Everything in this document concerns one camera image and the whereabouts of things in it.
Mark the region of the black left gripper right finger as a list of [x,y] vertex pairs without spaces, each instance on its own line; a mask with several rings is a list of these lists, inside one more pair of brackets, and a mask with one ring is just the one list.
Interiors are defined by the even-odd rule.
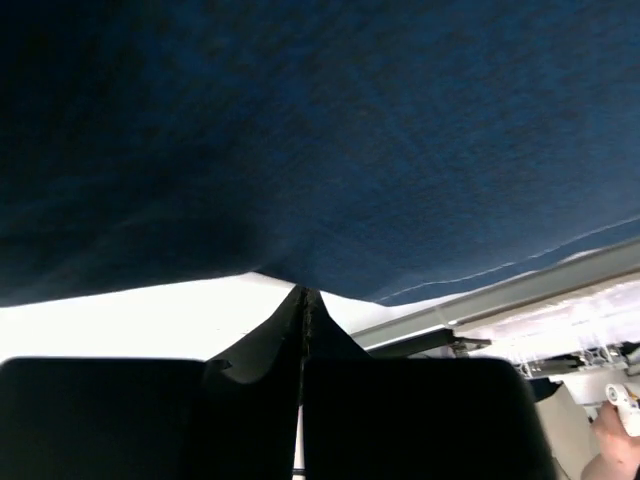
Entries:
[[310,479],[552,479],[528,384],[507,362],[374,358],[305,294]]

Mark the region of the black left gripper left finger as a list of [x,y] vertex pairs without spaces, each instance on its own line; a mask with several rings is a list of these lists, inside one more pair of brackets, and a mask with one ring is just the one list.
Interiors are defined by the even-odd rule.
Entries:
[[305,297],[208,361],[5,362],[2,477],[290,478]]

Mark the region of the dark blue cloth placemat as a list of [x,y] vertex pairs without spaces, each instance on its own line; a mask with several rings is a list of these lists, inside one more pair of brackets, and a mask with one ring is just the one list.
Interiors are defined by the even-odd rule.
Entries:
[[635,1],[5,1],[1,302],[400,305],[639,234]]

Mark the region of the person's bare hand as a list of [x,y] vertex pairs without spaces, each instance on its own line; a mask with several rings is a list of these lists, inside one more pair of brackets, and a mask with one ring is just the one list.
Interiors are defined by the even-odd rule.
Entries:
[[634,480],[639,472],[639,438],[627,434],[617,408],[604,403],[591,424],[599,453],[584,467],[582,480]]

